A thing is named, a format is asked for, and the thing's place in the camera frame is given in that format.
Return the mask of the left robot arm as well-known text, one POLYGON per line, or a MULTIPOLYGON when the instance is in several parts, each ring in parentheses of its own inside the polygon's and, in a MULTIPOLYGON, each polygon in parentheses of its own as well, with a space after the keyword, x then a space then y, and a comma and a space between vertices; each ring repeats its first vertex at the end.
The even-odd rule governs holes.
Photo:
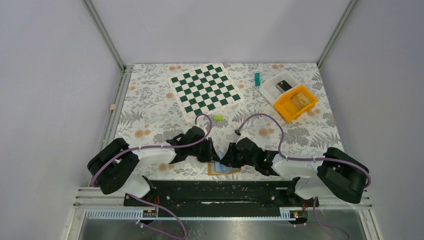
POLYGON ((138 176, 135 169, 154 164, 176 164, 187 157, 195 157, 201 163, 220 160, 208 133, 193 126, 160 145, 131 148, 123 138, 117 138, 88 162, 87 169, 92 175, 92 185, 99 187, 104 195, 129 193, 148 206, 155 200, 153 186, 146 177, 138 176))

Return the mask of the orange leather card holder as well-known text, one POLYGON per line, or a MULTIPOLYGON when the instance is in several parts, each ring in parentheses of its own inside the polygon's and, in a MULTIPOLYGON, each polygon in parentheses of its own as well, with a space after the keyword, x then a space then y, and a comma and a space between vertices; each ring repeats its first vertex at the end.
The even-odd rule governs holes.
POLYGON ((209 162, 207 164, 208 176, 225 176, 234 173, 239 173, 240 171, 241 168, 228 167, 219 162, 209 162))

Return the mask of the gold cards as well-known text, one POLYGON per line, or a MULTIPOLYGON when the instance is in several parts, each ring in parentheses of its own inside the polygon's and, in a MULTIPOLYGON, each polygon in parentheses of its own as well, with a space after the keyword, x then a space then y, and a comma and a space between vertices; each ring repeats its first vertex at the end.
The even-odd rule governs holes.
POLYGON ((291 101, 299 110, 307 107, 311 103, 303 93, 294 95, 291 101))

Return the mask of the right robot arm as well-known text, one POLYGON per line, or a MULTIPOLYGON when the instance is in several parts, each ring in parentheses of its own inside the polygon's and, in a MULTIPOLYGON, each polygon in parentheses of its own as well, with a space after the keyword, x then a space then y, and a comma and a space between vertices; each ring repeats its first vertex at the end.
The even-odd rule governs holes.
POLYGON ((335 147, 319 156, 282 156, 243 137, 231 142, 226 153, 218 157, 220 164, 229 168, 251 166, 264 176, 292 176, 286 198, 293 206, 314 197, 330 196, 358 204, 370 183, 369 169, 335 147))

